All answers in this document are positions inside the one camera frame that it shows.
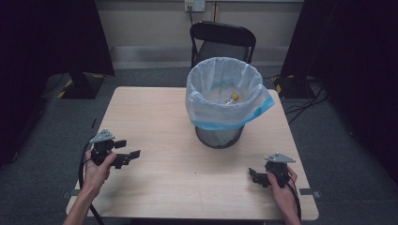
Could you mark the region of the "person's right hand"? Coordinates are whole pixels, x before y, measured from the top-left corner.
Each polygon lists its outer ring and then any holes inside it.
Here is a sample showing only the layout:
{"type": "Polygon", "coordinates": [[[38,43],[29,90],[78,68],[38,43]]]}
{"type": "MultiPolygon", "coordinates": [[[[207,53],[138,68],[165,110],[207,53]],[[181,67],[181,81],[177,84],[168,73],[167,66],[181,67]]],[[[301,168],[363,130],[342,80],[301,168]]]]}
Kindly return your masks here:
{"type": "Polygon", "coordinates": [[[273,173],[268,174],[268,181],[271,184],[273,199],[276,202],[285,221],[298,218],[298,209],[292,190],[289,186],[280,187],[277,178],[273,173]]]}

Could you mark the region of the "black folding chair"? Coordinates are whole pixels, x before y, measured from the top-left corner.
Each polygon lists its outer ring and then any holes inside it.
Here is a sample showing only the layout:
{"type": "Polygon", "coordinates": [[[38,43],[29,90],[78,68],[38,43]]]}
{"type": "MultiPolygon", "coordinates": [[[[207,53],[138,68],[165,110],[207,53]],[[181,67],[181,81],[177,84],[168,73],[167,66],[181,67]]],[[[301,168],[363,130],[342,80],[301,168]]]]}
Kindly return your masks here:
{"type": "Polygon", "coordinates": [[[231,57],[248,64],[253,58],[255,35],[247,28],[220,22],[191,26],[191,66],[212,57],[231,57]]]}

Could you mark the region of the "white wall socket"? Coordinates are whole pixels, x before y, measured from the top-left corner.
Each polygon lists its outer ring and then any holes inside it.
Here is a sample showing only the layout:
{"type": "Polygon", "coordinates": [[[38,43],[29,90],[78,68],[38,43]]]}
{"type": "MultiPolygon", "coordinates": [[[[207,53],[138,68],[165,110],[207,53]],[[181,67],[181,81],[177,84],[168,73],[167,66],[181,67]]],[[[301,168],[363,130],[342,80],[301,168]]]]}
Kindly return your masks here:
{"type": "Polygon", "coordinates": [[[206,10],[206,1],[184,0],[184,10],[187,12],[204,12],[206,10]]]}

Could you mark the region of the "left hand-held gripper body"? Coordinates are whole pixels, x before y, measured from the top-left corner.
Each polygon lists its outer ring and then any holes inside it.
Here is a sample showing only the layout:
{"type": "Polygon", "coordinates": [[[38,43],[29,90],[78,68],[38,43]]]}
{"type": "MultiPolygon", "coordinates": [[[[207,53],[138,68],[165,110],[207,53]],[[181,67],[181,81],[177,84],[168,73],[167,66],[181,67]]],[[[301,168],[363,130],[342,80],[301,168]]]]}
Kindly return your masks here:
{"type": "Polygon", "coordinates": [[[90,159],[97,166],[112,152],[115,145],[114,138],[115,135],[105,128],[89,140],[89,143],[93,145],[90,159]]]}

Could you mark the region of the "black stand base striped tape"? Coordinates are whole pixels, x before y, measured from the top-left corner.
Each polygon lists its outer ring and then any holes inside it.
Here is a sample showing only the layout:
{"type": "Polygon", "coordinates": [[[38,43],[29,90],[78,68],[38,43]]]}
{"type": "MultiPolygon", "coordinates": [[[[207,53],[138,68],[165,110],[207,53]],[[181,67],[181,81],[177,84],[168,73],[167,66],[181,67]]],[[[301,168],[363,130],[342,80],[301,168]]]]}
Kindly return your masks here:
{"type": "Polygon", "coordinates": [[[306,79],[294,75],[277,75],[271,80],[280,98],[314,98],[314,92],[306,79]]]}
{"type": "Polygon", "coordinates": [[[63,99],[95,99],[105,79],[104,75],[74,71],[70,80],[58,94],[63,99]]]}

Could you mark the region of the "metal mesh trash bin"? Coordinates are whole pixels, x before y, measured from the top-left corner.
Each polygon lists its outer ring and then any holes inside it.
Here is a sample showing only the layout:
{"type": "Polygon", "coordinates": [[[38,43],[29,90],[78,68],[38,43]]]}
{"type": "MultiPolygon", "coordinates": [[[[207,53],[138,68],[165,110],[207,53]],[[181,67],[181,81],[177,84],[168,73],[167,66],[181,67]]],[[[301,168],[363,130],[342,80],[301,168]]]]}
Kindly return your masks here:
{"type": "Polygon", "coordinates": [[[244,127],[236,129],[206,130],[195,128],[198,140],[210,148],[224,149],[233,146],[239,140],[244,127]]]}

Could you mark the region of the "dark curtain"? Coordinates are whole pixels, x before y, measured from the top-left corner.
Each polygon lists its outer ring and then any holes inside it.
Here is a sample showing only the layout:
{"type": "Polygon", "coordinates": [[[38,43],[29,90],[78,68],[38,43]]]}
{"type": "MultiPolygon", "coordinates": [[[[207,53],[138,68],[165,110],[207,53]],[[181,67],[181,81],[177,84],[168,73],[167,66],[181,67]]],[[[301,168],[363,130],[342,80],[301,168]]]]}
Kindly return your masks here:
{"type": "Polygon", "coordinates": [[[13,160],[48,79],[114,68],[96,0],[0,0],[0,167],[13,160]]]}
{"type": "Polygon", "coordinates": [[[398,185],[398,0],[304,0],[282,75],[321,79],[398,185]]]}

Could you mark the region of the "white and blue bin bag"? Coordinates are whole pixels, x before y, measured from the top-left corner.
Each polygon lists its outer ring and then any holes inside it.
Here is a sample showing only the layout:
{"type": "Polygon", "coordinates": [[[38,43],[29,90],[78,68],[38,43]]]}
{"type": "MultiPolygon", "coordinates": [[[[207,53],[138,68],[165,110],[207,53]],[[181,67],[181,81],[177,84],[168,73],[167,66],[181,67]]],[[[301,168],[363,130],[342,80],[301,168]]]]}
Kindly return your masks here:
{"type": "Polygon", "coordinates": [[[196,127],[241,128],[273,105],[258,70],[235,58],[209,58],[194,66],[188,75],[185,106],[196,127]],[[233,93],[239,95],[238,101],[226,105],[233,93]]]}

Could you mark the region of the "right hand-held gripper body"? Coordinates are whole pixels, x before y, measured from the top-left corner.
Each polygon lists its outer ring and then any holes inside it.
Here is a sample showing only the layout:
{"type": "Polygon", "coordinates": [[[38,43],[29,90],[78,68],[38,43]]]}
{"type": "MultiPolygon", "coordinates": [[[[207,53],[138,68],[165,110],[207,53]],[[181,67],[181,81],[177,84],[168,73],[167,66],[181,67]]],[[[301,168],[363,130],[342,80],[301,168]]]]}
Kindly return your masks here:
{"type": "Polygon", "coordinates": [[[266,171],[268,173],[273,173],[277,178],[279,187],[283,188],[290,179],[287,164],[295,163],[296,161],[282,153],[275,153],[273,155],[265,156],[265,160],[266,171]]]}

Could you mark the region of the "grey tape strip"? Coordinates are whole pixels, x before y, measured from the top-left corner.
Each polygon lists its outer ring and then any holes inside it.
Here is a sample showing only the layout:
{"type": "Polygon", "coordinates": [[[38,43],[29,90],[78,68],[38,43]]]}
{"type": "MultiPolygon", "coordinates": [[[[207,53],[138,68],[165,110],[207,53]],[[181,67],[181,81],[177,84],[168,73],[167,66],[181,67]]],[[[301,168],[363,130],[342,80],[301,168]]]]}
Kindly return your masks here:
{"type": "Polygon", "coordinates": [[[319,199],[321,197],[321,192],[320,191],[316,191],[316,190],[312,190],[311,188],[301,188],[299,190],[299,193],[304,196],[304,195],[311,195],[313,196],[315,199],[319,199]]]}
{"type": "Polygon", "coordinates": [[[70,190],[70,191],[64,191],[62,193],[62,195],[61,195],[61,198],[62,199],[70,199],[73,196],[78,196],[80,191],[81,191],[80,189],[73,189],[73,190],[70,190]]]}

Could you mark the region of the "person's left hand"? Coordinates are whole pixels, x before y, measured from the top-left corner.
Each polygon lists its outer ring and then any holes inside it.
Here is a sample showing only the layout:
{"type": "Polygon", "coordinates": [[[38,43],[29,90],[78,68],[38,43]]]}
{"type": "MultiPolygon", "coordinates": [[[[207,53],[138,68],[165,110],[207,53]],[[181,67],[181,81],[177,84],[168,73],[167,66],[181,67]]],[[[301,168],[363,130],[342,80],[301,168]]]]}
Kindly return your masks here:
{"type": "Polygon", "coordinates": [[[116,158],[115,153],[108,155],[98,166],[91,159],[85,163],[84,184],[82,193],[95,198],[99,195],[100,189],[110,175],[111,164],[116,158]]]}

